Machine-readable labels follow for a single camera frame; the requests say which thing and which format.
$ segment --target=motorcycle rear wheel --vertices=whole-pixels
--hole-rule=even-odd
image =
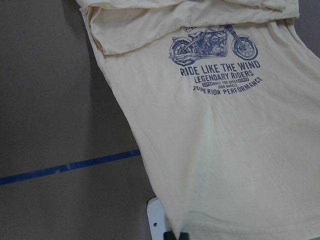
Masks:
[[[185,47],[189,44],[188,41],[182,39],[174,42],[170,47],[170,57],[178,65],[187,66],[193,64],[196,60],[190,59],[188,57],[183,58],[185,54],[192,54],[194,48],[192,45]]]

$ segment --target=motorcycle front wheel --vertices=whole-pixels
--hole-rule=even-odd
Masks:
[[[258,55],[256,44],[248,36],[238,36],[238,38],[240,42],[234,40],[232,43],[234,54],[247,61],[255,59]]]

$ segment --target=motorcycle engine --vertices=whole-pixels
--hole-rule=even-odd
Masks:
[[[210,54],[219,55],[225,52],[225,41],[222,37],[214,35],[210,41]]]

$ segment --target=motorcycle wheel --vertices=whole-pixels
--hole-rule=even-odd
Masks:
[[[189,42],[186,40],[178,40],[171,45],[170,57],[176,64],[181,66],[187,66],[193,64],[196,61],[187,58],[187,56],[183,58],[183,55],[185,54],[194,53],[194,48],[191,45],[185,48],[185,46],[187,46],[188,44]]]
[[[255,59],[258,55],[256,44],[247,36],[239,36],[239,39],[242,44],[234,41],[232,48],[234,54],[247,61]]]

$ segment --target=gray surface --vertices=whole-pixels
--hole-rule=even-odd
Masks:
[[[73,0],[3,0],[0,178],[137,149]],[[319,0],[296,31],[317,56]],[[1,240],[150,240],[140,157],[0,186]]]

